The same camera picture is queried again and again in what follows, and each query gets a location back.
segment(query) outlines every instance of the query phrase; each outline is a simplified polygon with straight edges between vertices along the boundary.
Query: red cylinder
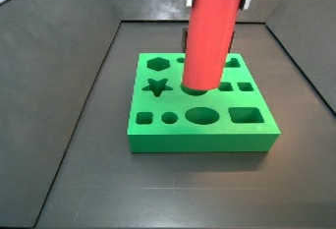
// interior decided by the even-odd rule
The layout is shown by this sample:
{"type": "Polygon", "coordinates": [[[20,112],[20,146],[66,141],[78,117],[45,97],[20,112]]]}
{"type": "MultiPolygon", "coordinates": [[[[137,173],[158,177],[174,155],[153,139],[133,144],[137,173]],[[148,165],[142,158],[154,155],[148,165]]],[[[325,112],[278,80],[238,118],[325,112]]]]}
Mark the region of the red cylinder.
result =
{"type": "Polygon", "coordinates": [[[217,88],[240,0],[194,0],[189,20],[182,85],[217,88]]]}

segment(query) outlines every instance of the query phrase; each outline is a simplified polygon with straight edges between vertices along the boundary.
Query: circular hole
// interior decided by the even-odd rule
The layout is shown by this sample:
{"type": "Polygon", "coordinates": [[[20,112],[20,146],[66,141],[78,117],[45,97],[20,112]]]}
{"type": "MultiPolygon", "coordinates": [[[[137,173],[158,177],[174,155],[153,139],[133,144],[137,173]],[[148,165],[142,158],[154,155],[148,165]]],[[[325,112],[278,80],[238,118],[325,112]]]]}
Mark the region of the circular hole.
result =
{"type": "Polygon", "coordinates": [[[166,112],[162,114],[161,120],[165,124],[174,124],[177,122],[177,115],[173,112],[166,112]]]}
{"type": "Polygon", "coordinates": [[[190,88],[186,88],[185,86],[181,85],[181,90],[185,94],[190,95],[190,96],[200,96],[204,95],[206,93],[205,90],[193,90],[190,88]]]}
{"type": "Polygon", "coordinates": [[[194,124],[206,125],[214,123],[218,120],[218,114],[210,108],[196,107],[185,112],[185,118],[194,124]]]}
{"type": "Polygon", "coordinates": [[[184,58],[177,58],[176,60],[178,63],[184,63],[184,58]]]}

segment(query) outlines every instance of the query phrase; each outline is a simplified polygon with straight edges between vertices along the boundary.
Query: dark gray floor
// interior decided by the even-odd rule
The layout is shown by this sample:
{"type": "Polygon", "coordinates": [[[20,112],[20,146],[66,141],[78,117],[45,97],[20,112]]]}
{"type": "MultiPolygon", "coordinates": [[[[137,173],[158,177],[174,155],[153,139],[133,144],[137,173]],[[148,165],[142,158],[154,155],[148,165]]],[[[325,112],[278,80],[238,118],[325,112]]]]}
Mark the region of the dark gray floor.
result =
{"type": "Polygon", "coordinates": [[[237,26],[232,51],[282,130],[270,152],[129,153],[137,54],[180,52],[184,26],[122,24],[38,227],[334,227],[336,120],[264,26],[237,26]]]}

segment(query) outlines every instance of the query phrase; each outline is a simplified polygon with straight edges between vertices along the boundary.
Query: green shape sorter block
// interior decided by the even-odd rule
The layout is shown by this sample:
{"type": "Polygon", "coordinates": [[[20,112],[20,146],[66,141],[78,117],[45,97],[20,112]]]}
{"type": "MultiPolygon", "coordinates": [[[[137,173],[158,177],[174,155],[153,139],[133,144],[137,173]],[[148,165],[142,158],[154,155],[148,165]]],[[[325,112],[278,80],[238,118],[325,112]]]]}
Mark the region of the green shape sorter block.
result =
{"type": "Polygon", "coordinates": [[[128,119],[132,152],[268,151],[280,129],[242,57],[228,54],[217,89],[181,86],[184,53],[138,55],[128,119]]]}

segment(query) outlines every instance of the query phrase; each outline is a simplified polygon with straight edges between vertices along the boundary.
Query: small square hole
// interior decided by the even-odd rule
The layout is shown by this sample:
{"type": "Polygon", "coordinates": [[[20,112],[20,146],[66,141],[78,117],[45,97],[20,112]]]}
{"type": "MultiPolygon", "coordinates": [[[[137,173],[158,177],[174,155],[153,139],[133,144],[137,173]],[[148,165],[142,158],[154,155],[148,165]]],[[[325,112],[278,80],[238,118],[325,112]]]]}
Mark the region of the small square hole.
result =
{"type": "Polygon", "coordinates": [[[240,91],[253,91],[254,90],[250,83],[237,83],[237,87],[238,87],[240,91]]]}
{"type": "Polygon", "coordinates": [[[220,83],[217,90],[218,91],[233,91],[232,84],[230,83],[220,83]]]}
{"type": "Polygon", "coordinates": [[[152,123],[152,113],[150,112],[138,112],[136,114],[136,124],[148,125],[152,123]]]}
{"type": "Polygon", "coordinates": [[[232,59],[225,63],[225,68],[240,68],[240,64],[238,64],[236,58],[232,58],[232,59]]]}
{"type": "Polygon", "coordinates": [[[229,107],[232,123],[264,123],[264,118],[256,107],[229,107]]]}

